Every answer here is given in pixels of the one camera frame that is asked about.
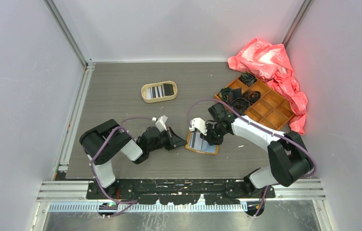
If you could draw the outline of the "white striped credit card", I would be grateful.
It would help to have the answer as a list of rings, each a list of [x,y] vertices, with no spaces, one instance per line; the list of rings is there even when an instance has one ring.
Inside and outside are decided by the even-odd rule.
[[[192,150],[201,151],[203,145],[203,139],[199,131],[191,132],[188,147]]]

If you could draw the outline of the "orange card holder wallet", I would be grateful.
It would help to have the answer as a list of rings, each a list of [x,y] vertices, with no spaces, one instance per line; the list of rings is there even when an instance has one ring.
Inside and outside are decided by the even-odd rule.
[[[210,155],[217,155],[219,151],[218,145],[210,145],[198,131],[189,131],[185,148],[196,153]]]

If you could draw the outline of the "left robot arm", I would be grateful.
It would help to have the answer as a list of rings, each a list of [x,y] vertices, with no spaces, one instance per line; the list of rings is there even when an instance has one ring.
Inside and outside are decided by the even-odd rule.
[[[116,176],[111,160],[121,153],[135,164],[145,161],[149,154],[159,149],[167,151],[182,147],[187,141],[178,136],[166,125],[167,117],[147,117],[154,122],[138,138],[131,136],[127,129],[110,119],[86,132],[79,138],[79,143],[87,155],[92,173],[99,183],[98,192],[106,199],[117,193]]]

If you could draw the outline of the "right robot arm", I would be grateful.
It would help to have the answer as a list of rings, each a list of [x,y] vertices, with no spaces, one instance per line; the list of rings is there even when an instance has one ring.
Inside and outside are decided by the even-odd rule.
[[[263,149],[269,160],[267,167],[260,167],[244,177],[244,191],[255,198],[263,187],[280,184],[288,187],[315,170],[302,137],[294,132],[284,133],[262,125],[248,116],[241,115],[216,103],[208,109],[212,125],[207,126],[204,140],[220,145],[226,134],[244,138]]]

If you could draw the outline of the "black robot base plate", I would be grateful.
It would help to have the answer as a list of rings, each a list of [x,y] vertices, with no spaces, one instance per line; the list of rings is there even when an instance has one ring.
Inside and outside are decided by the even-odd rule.
[[[274,188],[250,189],[241,179],[118,179],[106,193],[116,199],[136,200],[141,205],[233,205],[241,199],[275,198]]]

